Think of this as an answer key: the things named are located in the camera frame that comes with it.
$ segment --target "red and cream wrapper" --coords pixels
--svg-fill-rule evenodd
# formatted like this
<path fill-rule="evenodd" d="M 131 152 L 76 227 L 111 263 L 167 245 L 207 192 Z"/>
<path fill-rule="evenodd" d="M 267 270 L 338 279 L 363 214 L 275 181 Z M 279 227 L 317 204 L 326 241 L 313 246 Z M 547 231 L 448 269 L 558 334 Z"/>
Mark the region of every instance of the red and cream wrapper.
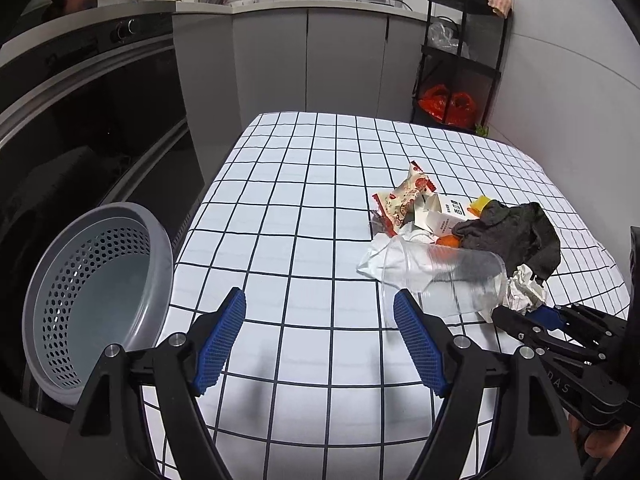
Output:
<path fill-rule="evenodd" d="M 436 187 L 414 160 L 409 165 L 409 175 L 405 181 L 389 193 L 376 193 L 373 199 L 378 202 L 380 217 L 389 236 L 396 236 L 402 227 L 404 217 L 414 209 L 416 197 L 423 193 L 433 194 Z"/>

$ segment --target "gray cabinet door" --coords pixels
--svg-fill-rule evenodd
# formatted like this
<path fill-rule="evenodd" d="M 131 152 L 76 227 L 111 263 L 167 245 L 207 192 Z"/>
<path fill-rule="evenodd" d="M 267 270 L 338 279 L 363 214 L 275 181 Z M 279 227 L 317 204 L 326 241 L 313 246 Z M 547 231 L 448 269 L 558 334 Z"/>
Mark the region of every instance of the gray cabinet door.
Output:
<path fill-rule="evenodd" d="M 309 9 L 306 110 L 375 117 L 385 32 L 383 14 Z"/>
<path fill-rule="evenodd" d="M 306 9 L 234 16 L 242 127 L 265 112 L 305 110 Z"/>
<path fill-rule="evenodd" d="M 377 117 L 404 122 L 411 119 L 411 94 L 425 28 L 426 24 L 418 20 L 389 17 Z"/>
<path fill-rule="evenodd" d="M 231 16 L 174 15 L 174 45 L 193 145 L 210 182 L 242 134 Z"/>

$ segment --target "clear plastic cup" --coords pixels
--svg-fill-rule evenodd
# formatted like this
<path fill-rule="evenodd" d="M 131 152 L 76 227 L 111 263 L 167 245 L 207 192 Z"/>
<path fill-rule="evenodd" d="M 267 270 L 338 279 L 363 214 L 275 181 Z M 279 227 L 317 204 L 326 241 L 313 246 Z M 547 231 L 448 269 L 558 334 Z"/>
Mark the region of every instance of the clear plastic cup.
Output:
<path fill-rule="evenodd" d="M 423 312 L 450 317 L 470 312 L 487 316 L 504 297 L 504 262 L 488 251 L 454 249 L 424 237 L 393 238 L 382 272 L 382 301 L 386 326 L 396 328 L 394 296 L 407 288 Z"/>

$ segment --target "yellow object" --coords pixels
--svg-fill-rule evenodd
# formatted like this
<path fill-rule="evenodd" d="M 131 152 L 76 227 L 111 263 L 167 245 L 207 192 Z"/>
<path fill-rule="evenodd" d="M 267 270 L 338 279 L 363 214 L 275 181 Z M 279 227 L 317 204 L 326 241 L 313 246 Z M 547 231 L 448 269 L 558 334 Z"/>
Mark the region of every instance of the yellow object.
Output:
<path fill-rule="evenodd" d="M 480 195 L 471 204 L 469 204 L 468 210 L 469 212 L 479 217 L 482 209 L 484 209 L 484 206 L 486 206 L 489 202 L 491 202 L 490 198 L 485 197 L 484 195 Z"/>

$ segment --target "table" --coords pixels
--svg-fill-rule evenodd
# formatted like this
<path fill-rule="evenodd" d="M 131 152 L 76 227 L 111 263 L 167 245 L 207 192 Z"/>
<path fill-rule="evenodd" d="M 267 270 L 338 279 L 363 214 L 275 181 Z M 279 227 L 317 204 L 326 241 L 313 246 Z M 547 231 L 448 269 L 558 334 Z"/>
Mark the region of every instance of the table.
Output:
<path fill-rule="evenodd" d="M 218 384 L 198 400 L 236 480 L 404 480 L 441 400 L 422 386 L 379 284 L 356 264 L 371 240 L 371 195 L 402 182 L 408 161 L 439 192 L 539 202 L 561 241 L 551 301 L 626 316 L 613 259 L 540 166 L 514 147 L 438 128 L 333 114 L 257 117 L 193 219 L 175 268 L 163 340 L 244 289 L 244 323 Z M 518 346 L 477 314 L 447 319 L 480 346 Z M 486 390 L 463 476 L 482 463 L 495 391 Z M 150 434 L 162 472 L 179 478 L 152 388 Z"/>

